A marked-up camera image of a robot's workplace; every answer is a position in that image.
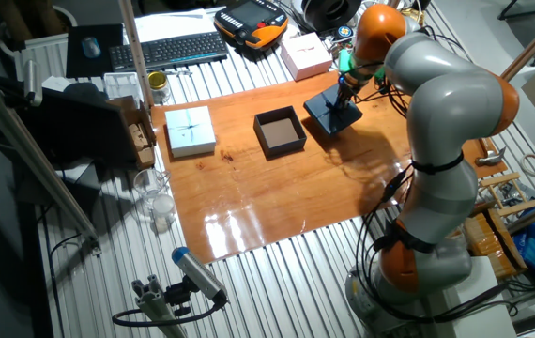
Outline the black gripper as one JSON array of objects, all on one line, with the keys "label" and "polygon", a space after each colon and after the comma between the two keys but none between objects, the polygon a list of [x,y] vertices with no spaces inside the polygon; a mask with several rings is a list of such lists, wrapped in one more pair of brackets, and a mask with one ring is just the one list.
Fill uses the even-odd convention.
[{"label": "black gripper", "polygon": [[339,76],[338,85],[339,88],[337,100],[335,101],[335,109],[339,110],[341,107],[346,109],[352,101],[352,98],[359,92],[359,82],[356,78],[346,74]]}]

